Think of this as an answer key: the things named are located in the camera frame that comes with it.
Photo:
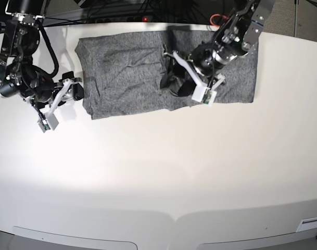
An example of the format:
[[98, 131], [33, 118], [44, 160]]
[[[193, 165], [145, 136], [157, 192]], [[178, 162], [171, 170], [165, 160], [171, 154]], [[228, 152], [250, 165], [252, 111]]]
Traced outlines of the robot arm black silver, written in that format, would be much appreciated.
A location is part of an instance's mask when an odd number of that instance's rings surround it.
[[171, 88], [172, 78], [180, 78], [182, 84], [177, 90], [171, 90], [174, 96], [191, 96], [194, 101], [209, 103], [215, 97], [216, 89], [225, 84], [225, 76], [219, 70], [247, 55], [255, 46], [274, 3], [236, 1], [236, 10], [223, 17], [223, 23], [210, 42], [201, 43], [188, 55], [166, 49], [164, 56], [170, 61], [160, 88]]
[[[59, 62], [43, 27], [48, 6], [49, 1], [0, 1], [0, 32], [4, 33], [0, 50], [0, 96], [19, 94], [37, 110], [56, 98], [64, 80], [74, 79], [74, 73], [69, 71], [59, 82], [53, 81]], [[41, 39], [54, 64], [51, 73], [33, 63]]]

